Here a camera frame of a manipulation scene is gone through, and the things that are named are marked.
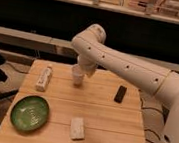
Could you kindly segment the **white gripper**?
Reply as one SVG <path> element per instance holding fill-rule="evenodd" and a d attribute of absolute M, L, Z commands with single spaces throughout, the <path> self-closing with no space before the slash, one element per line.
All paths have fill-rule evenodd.
<path fill-rule="evenodd" d="M 80 55 L 80 56 L 78 56 L 77 63 L 79 64 L 79 66 L 80 66 L 81 70 L 84 72 L 84 74 L 87 75 L 87 77 L 92 77 L 92 75 L 95 74 L 97 65 L 93 61 Z"/>

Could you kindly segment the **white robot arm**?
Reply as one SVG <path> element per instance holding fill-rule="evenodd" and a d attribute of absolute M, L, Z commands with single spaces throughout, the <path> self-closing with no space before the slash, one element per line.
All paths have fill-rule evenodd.
<path fill-rule="evenodd" d="M 92 76 L 98 66 L 104 67 L 155 97 L 169 110 L 160 143 L 179 143 L 179 73 L 108 48 L 106 36 L 104 28 L 95 23 L 73 37 L 81 70 Z"/>

